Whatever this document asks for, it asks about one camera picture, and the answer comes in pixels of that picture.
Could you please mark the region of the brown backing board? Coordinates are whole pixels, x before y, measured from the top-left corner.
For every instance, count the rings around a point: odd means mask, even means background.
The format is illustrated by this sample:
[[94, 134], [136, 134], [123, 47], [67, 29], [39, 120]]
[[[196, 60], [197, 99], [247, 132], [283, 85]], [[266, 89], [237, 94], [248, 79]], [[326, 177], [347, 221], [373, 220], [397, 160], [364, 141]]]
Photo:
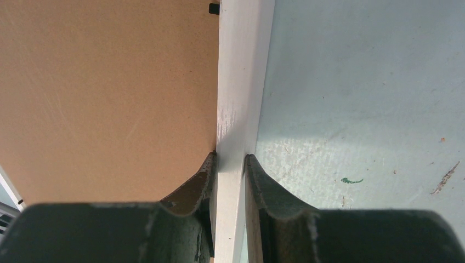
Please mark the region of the brown backing board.
[[163, 198], [216, 144], [209, 1], [1, 1], [1, 167], [24, 205]]

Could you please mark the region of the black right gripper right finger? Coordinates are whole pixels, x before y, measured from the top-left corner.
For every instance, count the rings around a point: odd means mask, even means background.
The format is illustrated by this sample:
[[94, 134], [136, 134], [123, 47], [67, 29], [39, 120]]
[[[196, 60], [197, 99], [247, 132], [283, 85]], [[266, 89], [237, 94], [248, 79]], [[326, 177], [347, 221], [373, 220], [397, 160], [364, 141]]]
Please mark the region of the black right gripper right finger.
[[245, 157], [249, 262], [464, 262], [452, 228], [427, 210], [321, 210]]

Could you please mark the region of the white picture frame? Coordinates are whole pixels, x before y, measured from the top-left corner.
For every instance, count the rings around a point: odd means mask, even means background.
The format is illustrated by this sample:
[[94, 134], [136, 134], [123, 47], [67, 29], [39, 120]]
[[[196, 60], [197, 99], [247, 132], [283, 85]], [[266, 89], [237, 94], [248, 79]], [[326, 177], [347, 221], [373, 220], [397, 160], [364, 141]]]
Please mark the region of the white picture frame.
[[[273, 1], [209, 1], [209, 13], [219, 18], [216, 144], [211, 151], [217, 154], [217, 173], [210, 208], [214, 240], [211, 260], [215, 262], [238, 262], [241, 254], [245, 224], [243, 165], [257, 139], [273, 10]], [[42, 204], [24, 205], [2, 167], [1, 182], [21, 213]]]

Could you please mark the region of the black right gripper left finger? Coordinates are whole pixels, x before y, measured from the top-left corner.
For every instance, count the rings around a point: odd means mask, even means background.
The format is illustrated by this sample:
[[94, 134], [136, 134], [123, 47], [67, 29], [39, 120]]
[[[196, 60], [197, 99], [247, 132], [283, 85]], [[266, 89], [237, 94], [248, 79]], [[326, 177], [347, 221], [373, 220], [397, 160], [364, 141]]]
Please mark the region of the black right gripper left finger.
[[210, 262], [217, 154], [155, 202], [42, 203], [1, 241], [1, 262]]

